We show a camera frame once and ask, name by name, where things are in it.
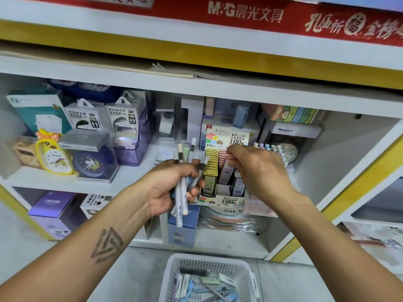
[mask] triangle tattoo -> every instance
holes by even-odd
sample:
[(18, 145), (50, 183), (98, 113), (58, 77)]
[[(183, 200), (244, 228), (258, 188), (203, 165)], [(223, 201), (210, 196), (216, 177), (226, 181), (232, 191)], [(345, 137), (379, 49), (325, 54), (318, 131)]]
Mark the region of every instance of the triangle tattoo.
[(112, 227), (110, 227), (108, 232), (102, 229), (101, 236), (92, 252), (91, 258), (97, 258), (95, 264), (101, 263), (118, 254), (123, 246), (124, 241)]

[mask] white plastic basket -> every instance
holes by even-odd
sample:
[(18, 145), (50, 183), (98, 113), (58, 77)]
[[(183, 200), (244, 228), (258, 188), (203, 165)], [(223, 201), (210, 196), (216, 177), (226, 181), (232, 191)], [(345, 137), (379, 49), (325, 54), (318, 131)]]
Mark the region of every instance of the white plastic basket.
[[(207, 269), (227, 275), (237, 281), (236, 291), (239, 294), (237, 302), (256, 302), (250, 274), (252, 270), (248, 263), (243, 260), (184, 253), (175, 253), (169, 258), (162, 280), (159, 302), (171, 302), (175, 272), (181, 267)], [(199, 277), (191, 276), (191, 279), (196, 288), (202, 287)], [(191, 294), (188, 302), (201, 302), (206, 298), (205, 294)]]

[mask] tile floor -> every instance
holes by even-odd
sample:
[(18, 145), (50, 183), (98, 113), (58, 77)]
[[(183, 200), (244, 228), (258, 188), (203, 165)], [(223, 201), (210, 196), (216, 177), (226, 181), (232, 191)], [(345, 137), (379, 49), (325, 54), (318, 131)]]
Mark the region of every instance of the tile floor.
[[(44, 241), (0, 202), (0, 284), (33, 261), (53, 242)], [(89, 302), (157, 302), (173, 251), (129, 247), (106, 274)], [(255, 272), (262, 293), (258, 302), (333, 302), (312, 266), (243, 259)]]

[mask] purple box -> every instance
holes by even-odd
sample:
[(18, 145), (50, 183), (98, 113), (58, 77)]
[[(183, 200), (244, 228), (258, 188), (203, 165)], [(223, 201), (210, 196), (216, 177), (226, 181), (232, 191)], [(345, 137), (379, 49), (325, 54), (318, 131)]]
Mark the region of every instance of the purple box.
[(128, 146), (118, 143), (119, 140), (114, 141), (114, 149), (120, 165), (139, 166), (141, 164), (145, 151), (154, 136), (153, 121), (155, 121), (154, 115), (148, 108), (145, 108), (139, 119), (138, 139)]
[(85, 196), (86, 194), (49, 191), (33, 205), (28, 215), (51, 236), (60, 240), (87, 220), (80, 209)]

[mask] red banner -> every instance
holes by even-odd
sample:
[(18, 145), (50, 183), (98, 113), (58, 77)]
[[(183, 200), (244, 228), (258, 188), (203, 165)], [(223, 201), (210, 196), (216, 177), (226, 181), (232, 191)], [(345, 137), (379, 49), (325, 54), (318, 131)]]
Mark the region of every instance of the red banner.
[(37, 1), (244, 29), (403, 46), (403, 14), (366, 8), (290, 0)]

